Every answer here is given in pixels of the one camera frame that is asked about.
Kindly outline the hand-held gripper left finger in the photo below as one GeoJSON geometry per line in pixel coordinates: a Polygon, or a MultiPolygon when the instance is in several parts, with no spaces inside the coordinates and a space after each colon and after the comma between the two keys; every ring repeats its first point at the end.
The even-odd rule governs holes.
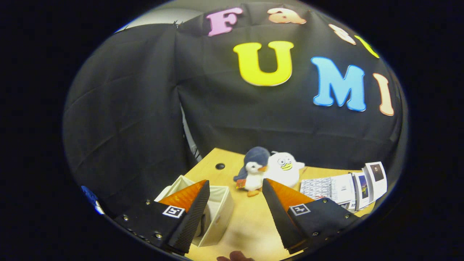
{"type": "Polygon", "coordinates": [[[187,254],[209,197],[209,181],[201,180],[158,202],[137,204],[114,222],[156,248],[187,254]]]}

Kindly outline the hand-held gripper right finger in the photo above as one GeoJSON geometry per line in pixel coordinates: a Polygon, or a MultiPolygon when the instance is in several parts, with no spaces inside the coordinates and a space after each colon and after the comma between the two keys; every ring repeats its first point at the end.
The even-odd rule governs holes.
{"type": "Polygon", "coordinates": [[[272,179],[262,182],[283,246],[290,254],[315,251],[355,228],[361,218],[328,197],[312,199],[272,179]]]}

